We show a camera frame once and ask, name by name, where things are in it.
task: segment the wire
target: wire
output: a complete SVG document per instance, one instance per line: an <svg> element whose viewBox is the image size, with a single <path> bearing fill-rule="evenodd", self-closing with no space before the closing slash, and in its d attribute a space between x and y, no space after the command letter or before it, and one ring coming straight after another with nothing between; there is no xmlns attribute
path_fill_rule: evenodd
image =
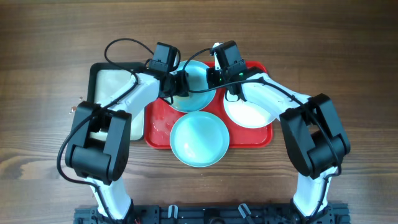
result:
<svg viewBox="0 0 398 224"><path fill-rule="evenodd" d="M338 168L338 172L334 173L334 174L328 174L326 177L324 177L325 181L323 183L320 200L318 201L318 204L315 207L314 212L312 213L310 218L307 220L307 223L310 223L310 222L312 222L315 219L315 216L317 215L320 207L322 206L323 199L325 198L325 195L326 195L326 188L327 188L327 185L329 183L329 178L330 177L338 177L341 174L341 163L339 162L339 159L338 159L338 156L337 156L337 154L335 152L335 149L334 149L330 139L328 138L328 136L326 134L326 131L322 128L322 126L320 125L318 119L313 115L313 113L311 113L311 111L300 100L298 100L294 95L291 95L291 94L287 93L285 90L283 90L279 86L276 86L274 84L271 84L271 83L265 81L265 79L263 79L263 78L259 78L259 79L256 79L256 80L241 80L241 81L236 81L236 82L231 82L231 83L227 83L227 84L224 84L224 85L220 85L218 87L210 88L210 89L207 89L207 90L197 90L197 91L189 90L189 92L191 92L191 93L204 93L204 92L207 92L207 91L216 90L216 89L227 87L227 86L230 86L230 85L243 84L243 83L261 83L263 85L271 86L271 87L275 88L276 90L280 91L281 93L285 94L286 96L288 96L293 101L295 101L297 104L300 105L301 108L303 108L305 110L305 113L307 114L307 116L309 116L311 118L312 122L315 125L318 126L320 132L322 133L322 136L325 138L325 141L326 141L326 143L329 146L329 149L331 151L333 159L334 159L334 161L336 163L336 166Z"/></svg>
<svg viewBox="0 0 398 224"><path fill-rule="evenodd" d="M225 99L226 101L228 101L228 102L230 102L230 103L234 103L234 102L238 102L238 101L239 101L239 97L238 97L238 99L237 99L237 100L234 100L234 101L230 101L230 100L228 100L228 97L226 96L226 95L227 95L227 93L228 93L228 90L226 90L226 91L225 91L225 93L224 93L224 99Z"/></svg>
<svg viewBox="0 0 398 224"><path fill-rule="evenodd" d="M139 42L138 40L134 40L134 39L130 39L130 38L117 39L117 40L114 40L114 41L112 41L111 43L109 43L108 46L106 46L105 51L104 51L104 57L105 57L105 59L106 59L111 65L114 65L114 66L116 66L116 67L118 67L118 68L121 68L121 69L123 69L123 70L126 70L126 71L130 72L131 75L134 75L134 78L136 78L136 81L134 82L133 86L130 87L130 89L128 89L127 91L125 91L122 95L120 95L119 97L117 97L115 100L113 100L112 102L110 102L108 105L102 107L101 109L99 109L99 110L95 111L94 113L92 113L91 115L87 116L83 121L81 121L79 124L77 124L77 125L70 131L69 135L66 137L66 139L65 139L64 142L62 143L62 145L61 145L61 147L60 147L60 150L59 150L59 152L58 152L58 156L57 156L57 170L58 170L59 174L60 174L65 180L67 180L67 181L69 181L69 182L72 182L72 183L75 183L75 184L85 184L85 185L90 185L90 186L94 187L95 191L96 191L97 194L98 194L99 201L101 202L102 207L103 207L104 210L105 210L106 215L108 216L108 218L111 220L111 222L112 222L113 224L116 224L116 221L115 221L115 220L113 219L113 217L111 216L111 214L110 214L110 212L109 212L109 208L108 208L108 207L106 206L106 204L105 204L104 197L103 197L103 195L102 195L102 193L101 193L101 191L100 191L100 187L99 187L98 185L94 184L94 183L91 183L91 182L87 182L87 181L83 181L83 180L75 180L75 179L72 179L72 178L68 177L68 176L63 172L63 170L62 170L62 167L61 167L61 160L62 160L63 151L65 150L65 148L66 148L68 142L71 140L71 138L73 137L73 135L75 135L76 132L77 132L83 125L85 125L85 124L87 123L87 121L93 119L94 117L96 117L96 116L98 116L99 114L103 113L103 112L104 112L105 110L107 110L109 107L115 105L119 100L123 99L127 94L129 94L130 92L132 92L133 89L135 89L135 87L138 85L138 76L137 76L137 74L135 73L134 70L130 70L130 69L128 69L128 68L124 68L123 66L118 65L118 64L116 64L116 63L110 61L110 59L109 59L108 56L107 56L109 47L110 47L111 45L113 45L114 43L119 42L119 41L122 41L122 40L130 40L130 41L136 42L136 43L142 45L143 47L145 47L151 54L153 54L153 51L151 51L151 50L150 50L147 46L145 46L143 43Z"/></svg>
<svg viewBox="0 0 398 224"><path fill-rule="evenodd" d="M227 84L223 84L217 87L213 87L207 90L188 90L188 92L190 93L205 93L207 91L212 91L212 90L217 90L219 88L224 88L230 85L235 85L235 84L243 84L243 83L260 83L260 79L255 79L255 80L240 80L240 81L236 81L236 82L230 82Z"/></svg>
<svg viewBox="0 0 398 224"><path fill-rule="evenodd" d="M210 50L211 50L211 48L203 49L203 50L198 51L196 54L192 55L192 57L190 57L190 58L187 60L187 62L185 63L184 67L182 67L182 70L185 71L185 67L186 67L186 66L188 65L188 63L189 63L192 59L194 59L196 56L202 54L202 53L205 52L205 51L210 51Z"/></svg>

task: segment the black metal frame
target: black metal frame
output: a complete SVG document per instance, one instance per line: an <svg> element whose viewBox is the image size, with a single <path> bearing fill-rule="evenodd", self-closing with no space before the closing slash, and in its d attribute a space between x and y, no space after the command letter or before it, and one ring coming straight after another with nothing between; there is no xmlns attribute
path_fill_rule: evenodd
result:
<svg viewBox="0 0 398 224"><path fill-rule="evenodd" d="M75 210L74 224L110 223L97 212L98 207L78 208ZM134 206L134 215L140 224L291 224L302 223L291 203L275 203L264 206L248 206L250 219L244 219L238 206L214 207L178 207L177 218L169 217L169 207L158 205ZM134 220L120 220L119 223L135 223ZM348 205L344 203L329 203L313 221L314 224L349 224Z"/></svg>

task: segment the wood grain surface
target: wood grain surface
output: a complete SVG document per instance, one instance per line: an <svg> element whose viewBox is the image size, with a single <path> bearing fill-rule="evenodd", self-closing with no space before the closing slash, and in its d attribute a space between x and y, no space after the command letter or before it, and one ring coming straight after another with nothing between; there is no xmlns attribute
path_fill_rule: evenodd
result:
<svg viewBox="0 0 398 224"><path fill-rule="evenodd" d="M235 40L277 82L330 96L352 149L328 198L349 204L352 223L398 223L397 10L394 0L0 1L0 223L71 223L74 208L96 204L55 160L90 66L120 37L174 45L183 59ZM109 53L150 57L133 43ZM232 149L203 169L132 143L123 177L136 205L289 202L297 186L278 122L264 149Z"/></svg>

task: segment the white plate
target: white plate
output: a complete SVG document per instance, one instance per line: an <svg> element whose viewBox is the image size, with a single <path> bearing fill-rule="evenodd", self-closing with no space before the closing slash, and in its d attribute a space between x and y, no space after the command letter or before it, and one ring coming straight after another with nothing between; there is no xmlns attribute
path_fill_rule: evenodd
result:
<svg viewBox="0 0 398 224"><path fill-rule="evenodd" d="M103 100L122 88L131 77L131 73L124 70L100 70L95 83L94 102ZM131 121L130 140L139 140L144 135L144 109ZM106 140L107 133L99 131L90 133L99 140Z"/></svg>
<svg viewBox="0 0 398 224"><path fill-rule="evenodd" d="M254 103L238 100L238 96L227 92L227 101L224 97L224 110L228 117L237 125L244 128L262 128L271 124L275 117L268 111L262 109Z"/></svg>

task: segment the light blue bowl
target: light blue bowl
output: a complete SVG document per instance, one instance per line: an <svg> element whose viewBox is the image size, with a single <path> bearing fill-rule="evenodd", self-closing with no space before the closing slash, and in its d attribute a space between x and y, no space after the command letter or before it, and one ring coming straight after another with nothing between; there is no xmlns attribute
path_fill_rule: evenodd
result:
<svg viewBox="0 0 398 224"><path fill-rule="evenodd" d="M187 61L181 62L177 71L182 70L182 67ZM207 90L209 89L206 78L206 69L209 68L206 64L192 60L188 63L185 71L188 72L188 84L190 90ZM200 111L205 108L213 100L216 95L216 90L204 93L188 93L188 97L173 96L173 104L171 107L179 112L189 113Z"/></svg>
<svg viewBox="0 0 398 224"><path fill-rule="evenodd" d="M174 124L170 145L181 162L193 167L206 167L225 155L229 132L217 116L203 111L192 112Z"/></svg>

